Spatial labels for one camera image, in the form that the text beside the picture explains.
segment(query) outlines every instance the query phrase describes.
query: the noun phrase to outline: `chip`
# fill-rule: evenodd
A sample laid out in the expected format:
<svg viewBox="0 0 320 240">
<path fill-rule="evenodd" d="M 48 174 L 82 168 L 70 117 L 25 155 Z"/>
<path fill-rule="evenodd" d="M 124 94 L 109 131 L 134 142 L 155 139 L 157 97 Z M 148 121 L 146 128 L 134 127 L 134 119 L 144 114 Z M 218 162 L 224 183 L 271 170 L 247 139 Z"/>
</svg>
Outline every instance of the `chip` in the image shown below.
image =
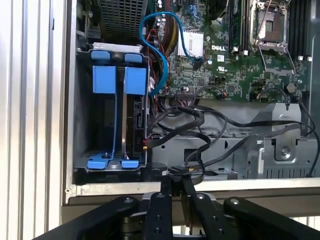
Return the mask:
<svg viewBox="0 0 320 240">
<path fill-rule="evenodd" d="M 198 85 L 199 85 L 199 86 L 205 85 L 205 79 L 203 79 L 203 78 L 198 78 Z"/>
<path fill-rule="evenodd" d="M 235 85 L 228 85 L 228 93 L 233 93 L 236 90 Z"/>
</svg>

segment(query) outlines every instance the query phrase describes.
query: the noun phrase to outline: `red wire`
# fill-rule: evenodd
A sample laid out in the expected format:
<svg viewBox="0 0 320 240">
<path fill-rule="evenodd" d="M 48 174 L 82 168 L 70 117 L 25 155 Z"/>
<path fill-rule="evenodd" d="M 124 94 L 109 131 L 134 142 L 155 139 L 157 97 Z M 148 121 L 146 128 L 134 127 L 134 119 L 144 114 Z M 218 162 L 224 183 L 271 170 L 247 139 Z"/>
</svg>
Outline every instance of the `red wire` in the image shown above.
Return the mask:
<svg viewBox="0 0 320 240">
<path fill-rule="evenodd" d="M 149 31 L 148 36 L 146 37 L 146 40 L 147 40 L 147 41 L 148 41 L 149 38 L 151 37 L 151 33 L 152 33 L 152 32 L 154 32 L 155 35 L 158 37 L 158 32 L 157 32 L 157 30 L 155 30 L 154 28 L 152 28 L 152 29 Z M 150 56 L 150 48 L 149 48 L 149 47 L 148 47 L 148 56 Z M 156 72 L 155 72 L 155 70 L 154 70 L 154 68 L 153 68 L 153 63 L 152 63 L 151 58 L 150 58 L 150 68 L 151 68 L 152 71 L 153 71 L 154 81 L 157 81 L 157 79 L 156 79 Z"/>
</svg>

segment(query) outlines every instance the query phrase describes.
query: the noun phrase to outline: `metal frame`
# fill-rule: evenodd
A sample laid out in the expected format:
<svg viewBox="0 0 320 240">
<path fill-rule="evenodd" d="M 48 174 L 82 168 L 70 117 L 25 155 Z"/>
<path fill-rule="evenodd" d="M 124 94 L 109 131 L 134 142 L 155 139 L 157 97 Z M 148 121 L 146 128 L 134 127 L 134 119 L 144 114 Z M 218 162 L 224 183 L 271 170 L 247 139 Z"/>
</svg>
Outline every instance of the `metal frame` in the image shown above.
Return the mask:
<svg viewBox="0 0 320 240">
<path fill-rule="evenodd" d="M 61 221 L 66 1 L 8 0 L 0 21 L 0 239 Z"/>
<path fill-rule="evenodd" d="M 71 8 L 71 35 L 70 35 L 70 69 L 75 69 L 76 59 L 76 5 L 77 1 L 72 0 L 72 8 Z M 317 0 L 312 0 L 312 11 L 311 17 L 316 17 L 316 10 L 319 11 L 319 8 L 316 8 Z M 313 22 L 310 26 L 310 36 L 316 34 L 319 25 L 316 22 Z M 313 56 L 313 64 L 318 63 L 319 60 L 317 56 Z M 159 182 L 139 182 L 139 183 L 101 183 L 101 184 L 86 184 L 82 186 L 77 186 L 72 184 L 72 173 L 73 173 L 73 111 L 74 111 L 74 103 L 73 103 L 73 92 L 72 89 L 75 87 L 74 82 L 75 73 L 74 71 L 69 72 L 69 99 L 68 99 L 68 126 L 67 126 L 67 148 L 66 148 L 66 178 L 65 178 L 65 198 L 64 204 L 69 204 L 70 206 L 73 203 L 80 204 L 88 204 L 88 203 L 97 203 L 103 198 L 113 198 L 114 195 L 142 195 L 146 192 L 156 192 L 160 189 Z M 311 101 L 311 107 L 316 108 L 316 99 Z M 314 113 L 315 121 L 320 120 L 320 115 L 318 113 Z M 314 140 L 308 140 L 308 142 L 303 143 L 305 147 L 310 149 L 314 146 Z M 304 154 L 312 154 L 312 152 L 305 150 L 301 153 L 302 156 Z M 315 191 L 320 190 L 320 181 L 317 178 L 297 178 L 297 179 L 255 179 L 255 180 L 224 180 L 224 181 L 205 181 L 196 186 L 197 191 L 203 192 L 214 192 L 215 196 L 217 195 L 217 191 L 220 191 L 221 194 L 226 194 L 229 191 L 237 191 L 239 195 L 248 194 L 250 197 L 254 197 L 255 200 L 260 199 L 261 201 L 266 201 L 267 205 L 270 203 L 275 203 L 275 199 L 277 201 L 279 198 L 283 198 L 281 207 L 285 207 L 286 205 L 293 204 L 292 199 L 299 199 L 300 205 L 297 206 L 299 209 L 291 210 L 294 214 L 301 214 L 301 216 L 311 215 L 311 210 L 303 210 L 310 209 L 309 206 L 312 206 L 314 209 L 314 213 L 317 212 L 316 207 L 317 201 L 314 201 L 314 204 L 311 203 L 311 200 L 318 199 L 318 194 L 313 195 Z"/>
</svg>

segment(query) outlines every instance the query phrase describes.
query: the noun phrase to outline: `motherboard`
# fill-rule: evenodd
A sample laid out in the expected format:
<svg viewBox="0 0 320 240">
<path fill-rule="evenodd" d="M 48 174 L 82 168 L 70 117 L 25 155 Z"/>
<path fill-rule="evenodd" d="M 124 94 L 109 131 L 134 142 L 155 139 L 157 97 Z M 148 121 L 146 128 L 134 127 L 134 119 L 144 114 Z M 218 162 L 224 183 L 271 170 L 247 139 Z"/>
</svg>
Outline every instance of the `motherboard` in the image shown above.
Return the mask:
<svg viewBox="0 0 320 240">
<path fill-rule="evenodd" d="M 232 0 L 222 16 L 212 20 L 208 1 L 180 1 L 175 14 L 183 26 L 185 45 L 191 56 L 202 56 L 204 64 L 193 70 L 182 51 L 180 35 L 168 57 L 169 80 L 159 94 L 171 98 L 194 96 L 203 86 L 214 85 L 226 97 L 221 98 L 216 89 L 204 89 L 197 98 L 268 103 L 283 99 L 268 93 L 257 100 L 266 89 L 280 88 L 294 97 L 308 92 L 312 58 L 290 55 L 286 45 L 291 26 L 288 2 L 273 2 L 268 6 L 268 2 L 258 0 Z M 159 32 L 163 34 L 163 25 Z"/>
</svg>

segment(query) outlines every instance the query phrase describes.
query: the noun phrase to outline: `green circuit board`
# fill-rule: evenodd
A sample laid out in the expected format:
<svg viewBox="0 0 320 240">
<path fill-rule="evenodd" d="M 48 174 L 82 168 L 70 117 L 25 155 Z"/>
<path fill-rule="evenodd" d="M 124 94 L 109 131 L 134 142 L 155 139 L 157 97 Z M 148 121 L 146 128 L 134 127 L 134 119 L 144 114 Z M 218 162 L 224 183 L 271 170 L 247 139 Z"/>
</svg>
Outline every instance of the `green circuit board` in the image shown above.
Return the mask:
<svg viewBox="0 0 320 240">
<path fill-rule="evenodd" d="M 206 85 L 215 85 L 225 93 L 225 101 L 255 101 L 261 91 L 268 88 L 281 88 L 288 83 L 294 83 L 294 96 L 301 96 L 307 90 L 310 79 L 311 63 L 303 60 L 293 60 L 295 74 L 274 74 L 266 72 L 259 52 L 249 55 L 233 54 L 229 50 L 230 11 L 218 20 L 206 20 L 206 5 L 197 3 L 199 19 L 187 14 L 184 9 L 176 14 L 180 17 L 183 29 L 203 33 L 203 58 L 205 63 L 198 71 L 193 71 L 191 62 L 185 56 L 178 55 L 178 46 L 169 56 L 170 82 L 163 88 L 162 96 L 175 97 L 183 87 L 187 94 L 194 94 L 197 89 Z M 264 54 L 268 68 L 283 70 L 290 69 L 286 55 Z M 198 96 L 204 99 L 217 99 L 216 90 L 204 90 Z M 280 102 L 278 94 L 261 96 L 264 102 Z"/>
</svg>

